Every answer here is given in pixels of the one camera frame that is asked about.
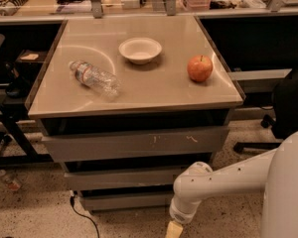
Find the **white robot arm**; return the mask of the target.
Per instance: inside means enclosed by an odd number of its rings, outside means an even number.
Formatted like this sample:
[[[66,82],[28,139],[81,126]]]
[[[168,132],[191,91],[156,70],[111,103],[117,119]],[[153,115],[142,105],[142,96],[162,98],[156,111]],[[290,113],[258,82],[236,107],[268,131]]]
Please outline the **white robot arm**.
[[[298,238],[298,132],[279,147],[214,171],[195,162],[174,181],[165,238],[180,238],[203,199],[264,191],[261,238]]]

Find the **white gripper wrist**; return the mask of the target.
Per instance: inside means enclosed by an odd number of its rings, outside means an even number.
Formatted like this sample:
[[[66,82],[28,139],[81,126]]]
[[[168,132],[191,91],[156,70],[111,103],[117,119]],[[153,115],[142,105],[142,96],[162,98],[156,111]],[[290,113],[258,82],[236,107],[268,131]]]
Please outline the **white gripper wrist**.
[[[189,224],[193,220],[197,209],[198,204],[196,202],[189,202],[174,196],[169,208],[170,216],[174,220],[168,223],[165,238],[180,238],[183,232],[181,224]]]

